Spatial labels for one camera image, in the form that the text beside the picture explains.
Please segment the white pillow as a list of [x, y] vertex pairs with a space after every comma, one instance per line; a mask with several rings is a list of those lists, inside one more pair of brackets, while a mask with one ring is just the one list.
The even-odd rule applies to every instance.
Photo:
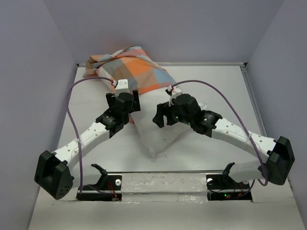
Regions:
[[143, 93], [139, 95], [141, 110], [130, 115], [130, 121], [136, 126], [145, 153], [150, 158], [155, 158], [181, 134], [191, 130], [189, 125], [180, 122], [166, 124], [169, 101], [166, 87]]

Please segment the orange blue checked pillowcase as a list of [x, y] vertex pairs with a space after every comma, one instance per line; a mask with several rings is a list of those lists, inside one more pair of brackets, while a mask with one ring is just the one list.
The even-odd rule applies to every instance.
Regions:
[[152, 61], [140, 46], [129, 46], [114, 54], [92, 55], [85, 64], [85, 78], [127, 79], [130, 91], [144, 94], [175, 84], [171, 75]]

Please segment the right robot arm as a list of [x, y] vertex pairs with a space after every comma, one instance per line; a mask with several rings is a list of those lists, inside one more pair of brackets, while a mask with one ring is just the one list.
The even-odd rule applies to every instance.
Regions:
[[181, 94], [171, 101], [157, 105], [153, 122], [163, 128], [183, 123], [198, 134], [227, 142], [256, 157], [256, 160], [229, 163], [221, 175], [224, 187], [237, 183], [267, 179], [275, 185], [283, 185], [295, 161], [290, 140], [264, 137], [245, 131], [220, 114], [201, 109], [197, 100], [189, 94]]

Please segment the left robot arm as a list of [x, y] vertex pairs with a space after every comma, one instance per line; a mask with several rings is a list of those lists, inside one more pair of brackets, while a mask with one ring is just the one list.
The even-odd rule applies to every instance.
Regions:
[[93, 190], [108, 184], [107, 171], [98, 164], [92, 169], [99, 172], [86, 175], [73, 174], [76, 165], [82, 166], [82, 158], [104, 141], [112, 138], [129, 122], [130, 114], [141, 109], [137, 90], [119, 95], [106, 94], [109, 108], [81, 135], [53, 152], [44, 151], [38, 158], [34, 181], [54, 199], [62, 199], [72, 188], [88, 186]]

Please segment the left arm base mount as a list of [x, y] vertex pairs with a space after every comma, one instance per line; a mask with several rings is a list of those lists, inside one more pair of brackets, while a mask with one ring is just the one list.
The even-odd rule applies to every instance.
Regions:
[[99, 171], [100, 176], [95, 184], [86, 184], [82, 191], [78, 189], [78, 201], [121, 201], [122, 174], [108, 173], [98, 164], [91, 164], [92, 168]]

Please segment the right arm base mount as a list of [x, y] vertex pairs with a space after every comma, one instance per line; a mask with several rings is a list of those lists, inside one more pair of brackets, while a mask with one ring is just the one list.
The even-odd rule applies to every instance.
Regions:
[[252, 201], [250, 184], [237, 183], [229, 177], [230, 169], [235, 163], [230, 163], [220, 174], [207, 174], [208, 201]]

